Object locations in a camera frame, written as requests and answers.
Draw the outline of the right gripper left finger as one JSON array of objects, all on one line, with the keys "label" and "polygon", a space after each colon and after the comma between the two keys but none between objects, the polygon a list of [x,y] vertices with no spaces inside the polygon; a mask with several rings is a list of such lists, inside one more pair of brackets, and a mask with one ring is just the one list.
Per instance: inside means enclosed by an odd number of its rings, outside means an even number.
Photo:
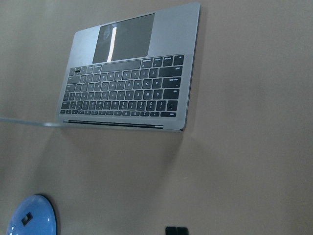
[{"label": "right gripper left finger", "polygon": [[166,235],[177,235],[177,228],[176,227],[166,227],[165,228]]}]

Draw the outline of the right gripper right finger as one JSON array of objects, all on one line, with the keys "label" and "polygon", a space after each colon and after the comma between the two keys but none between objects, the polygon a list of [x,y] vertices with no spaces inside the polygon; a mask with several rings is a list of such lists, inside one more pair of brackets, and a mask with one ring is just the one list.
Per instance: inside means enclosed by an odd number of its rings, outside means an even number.
[{"label": "right gripper right finger", "polygon": [[177,235],[189,235],[187,227],[177,227]]}]

